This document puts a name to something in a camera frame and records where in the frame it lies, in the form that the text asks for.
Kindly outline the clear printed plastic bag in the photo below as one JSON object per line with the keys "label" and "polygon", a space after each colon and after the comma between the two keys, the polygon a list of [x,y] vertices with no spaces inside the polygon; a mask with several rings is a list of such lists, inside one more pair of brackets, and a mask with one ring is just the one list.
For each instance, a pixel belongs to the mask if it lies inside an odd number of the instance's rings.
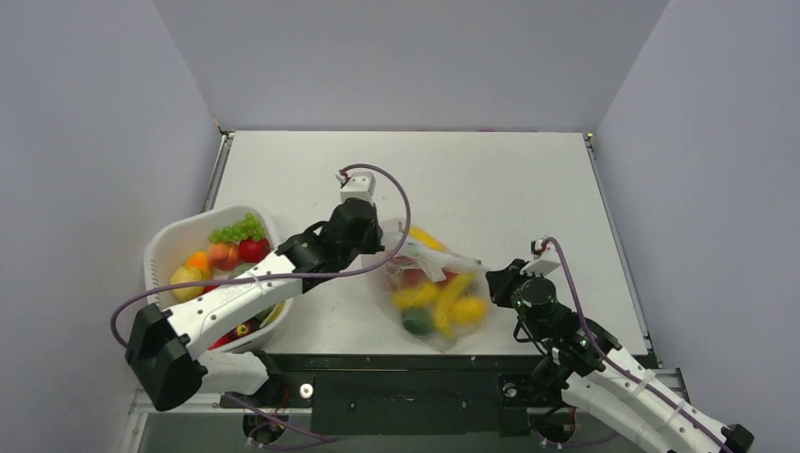
{"label": "clear printed plastic bag", "polygon": [[[485,278],[487,269],[480,260],[457,253],[418,226],[410,226],[408,236],[404,237],[405,220],[402,218],[383,221],[380,228],[385,250],[374,256],[366,256],[364,265],[384,260],[397,245],[401,248],[388,262],[366,275],[370,297],[408,339],[444,353],[486,324],[492,303]],[[420,307],[429,309],[433,316],[441,288],[457,274],[475,275],[473,284],[459,298],[477,295],[486,300],[489,309],[483,321],[473,326],[458,326],[451,322],[455,331],[454,340],[448,340],[436,328],[426,336],[407,332],[401,324],[401,312]]]}

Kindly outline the yellow fake banana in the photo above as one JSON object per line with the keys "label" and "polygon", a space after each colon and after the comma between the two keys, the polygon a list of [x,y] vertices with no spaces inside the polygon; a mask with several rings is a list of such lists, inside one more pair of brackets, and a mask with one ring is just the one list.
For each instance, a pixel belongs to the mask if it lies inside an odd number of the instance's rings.
{"label": "yellow fake banana", "polygon": [[448,340],[455,339],[455,331],[449,320],[450,310],[474,280],[474,274],[457,274],[441,288],[437,296],[432,319],[434,327]]}

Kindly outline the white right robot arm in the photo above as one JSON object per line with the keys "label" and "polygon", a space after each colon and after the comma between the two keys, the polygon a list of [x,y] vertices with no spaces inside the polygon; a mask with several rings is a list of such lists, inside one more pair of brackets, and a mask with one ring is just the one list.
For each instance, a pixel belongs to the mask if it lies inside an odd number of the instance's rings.
{"label": "white right robot arm", "polygon": [[558,300],[555,284],[524,260],[486,279],[494,305],[548,352],[531,374],[545,403],[583,410],[646,452],[747,452],[753,433],[688,403],[643,367],[607,330]]}

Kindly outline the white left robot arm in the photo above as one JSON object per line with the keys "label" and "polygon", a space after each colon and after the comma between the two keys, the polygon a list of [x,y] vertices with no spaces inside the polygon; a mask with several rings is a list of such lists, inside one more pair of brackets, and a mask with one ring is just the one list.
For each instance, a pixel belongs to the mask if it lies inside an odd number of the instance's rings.
{"label": "white left robot arm", "polygon": [[261,356],[213,344],[272,305],[346,276],[357,256],[383,249],[375,204],[348,198],[328,221],[291,236],[244,277],[222,280],[213,291],[167,310],[154,304],[140,309],[125,359],[157,411],[203,392],[245,394],[269,406],[280,397],[282,382]]}

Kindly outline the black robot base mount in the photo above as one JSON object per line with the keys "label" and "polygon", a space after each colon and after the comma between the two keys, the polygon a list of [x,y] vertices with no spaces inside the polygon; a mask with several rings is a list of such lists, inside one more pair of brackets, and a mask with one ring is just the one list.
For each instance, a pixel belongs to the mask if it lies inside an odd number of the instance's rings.
{"label": "black robot base mount", "polygon": [[537,354],[262,356],[268,381],[243,401],[307,415],[324,435],[526,436],[567,411]]}

